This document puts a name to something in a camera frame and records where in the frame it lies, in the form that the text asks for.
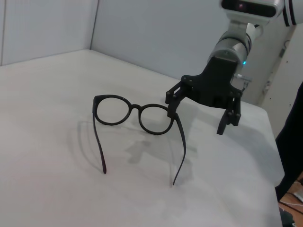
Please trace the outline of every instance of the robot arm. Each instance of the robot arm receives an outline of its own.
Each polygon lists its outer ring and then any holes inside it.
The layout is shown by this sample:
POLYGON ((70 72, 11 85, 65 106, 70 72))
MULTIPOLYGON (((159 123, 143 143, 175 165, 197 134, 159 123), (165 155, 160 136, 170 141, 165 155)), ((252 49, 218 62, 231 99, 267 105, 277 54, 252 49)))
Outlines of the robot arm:
POLYGON ((262 27, 282 12, 286 25, 303 23, 303 0, 220 0, 220 5, 230 19, 228 31, 219 39, 204 71, 183 76, 166 93, 165 102, 169 105, 168 117, 185 97, 225 109, 217 132, 222 135, 226 125, 239 124, 243 91, 233 87, 231 81, 241 72, 254 41, 262 35, 262 27))

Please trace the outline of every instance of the white tabletop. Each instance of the white tabletop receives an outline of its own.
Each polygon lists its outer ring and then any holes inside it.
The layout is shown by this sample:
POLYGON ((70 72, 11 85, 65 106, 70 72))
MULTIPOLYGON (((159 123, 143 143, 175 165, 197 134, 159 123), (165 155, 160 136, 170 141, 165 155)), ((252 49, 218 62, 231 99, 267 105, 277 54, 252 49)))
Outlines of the white tabletop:
POLYGON ((267 113, 242 103, 238 127, 216 134, 224 110, 184 99, 153 136, 138 113, 92 126, 93 97, 164 104, 178 81, 94 51, 0 68, 0 222, 3 227, 278 227, 274 186, 284 172, 267 113))

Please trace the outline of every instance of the person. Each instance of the person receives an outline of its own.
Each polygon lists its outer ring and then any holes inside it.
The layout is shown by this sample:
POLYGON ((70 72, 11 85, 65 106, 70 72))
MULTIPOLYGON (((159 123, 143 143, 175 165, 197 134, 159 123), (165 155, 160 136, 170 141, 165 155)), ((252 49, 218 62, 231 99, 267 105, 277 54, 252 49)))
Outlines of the person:
POLYGON ((293 108, 285 126, 276 139, 285 176, 278 187, 278 201, 287 193, 303 172, 303 83, 301 84, 293 108))

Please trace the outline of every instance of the white wall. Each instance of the white wall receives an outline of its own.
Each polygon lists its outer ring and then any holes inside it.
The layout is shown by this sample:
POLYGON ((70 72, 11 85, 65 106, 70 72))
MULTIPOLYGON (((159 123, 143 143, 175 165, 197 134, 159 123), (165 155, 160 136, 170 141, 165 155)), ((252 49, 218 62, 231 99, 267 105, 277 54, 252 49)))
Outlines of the white wall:
POLYGON ((3 65, 89 49, 98 0, 6 2, 3 65))
POLYGON ((1 65, 1 59, 2 59, 4 9, 5 9, 5 2, 4 2, 4 0, 0 0, 0 65, 1 65))
POLYGON ((298 25, 262 107, 267 111, 277 136, 293 107, 303 82, 303 25, 298 25))
MULTIPOLYGON (((92 49, 179 79, 203 71, 227 25, 219 0, 102 0, 92 49)), ((281 17, 256 42, 245 101, 257 102, 288 31, 281 17)))

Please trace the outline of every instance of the black eyeglasses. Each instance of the black eyeglasses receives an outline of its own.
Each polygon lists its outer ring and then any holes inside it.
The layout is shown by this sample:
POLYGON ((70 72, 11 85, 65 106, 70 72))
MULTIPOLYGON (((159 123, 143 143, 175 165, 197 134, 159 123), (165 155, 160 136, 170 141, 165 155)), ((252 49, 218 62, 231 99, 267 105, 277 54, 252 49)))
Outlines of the black eyeglasses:
POLYGON ((119 125, 128 119, 133 109, 138 109, 139 111, 139 123, 141 127, 146 132, 153 135, 163 135, 167 133, 171 129, 174 121, 176 120, 183 142, 184 155, 181 165, 175 176, 173 182, 174 185, 176 178, 180 172, 180 169, 183 165, 185 154, 186 154, 185 135, 178 114, 175 113, 173 118, 169 118, 167 116, 168 108, 163 105, 149 104, 149 105, 139 106, 136 104, 131 104, 128 100, 126 100, 121 96, 115 96, 115 95, 96 96, 94 98, 94 103, 93 103, 94 132, 100 150, 104 174, 106 174, 107 168, 106 168, 104 154, 102 151, 100 140, 96 130, 95 118, 98 122, 104 125, 110 125, 110 126, 119 125))

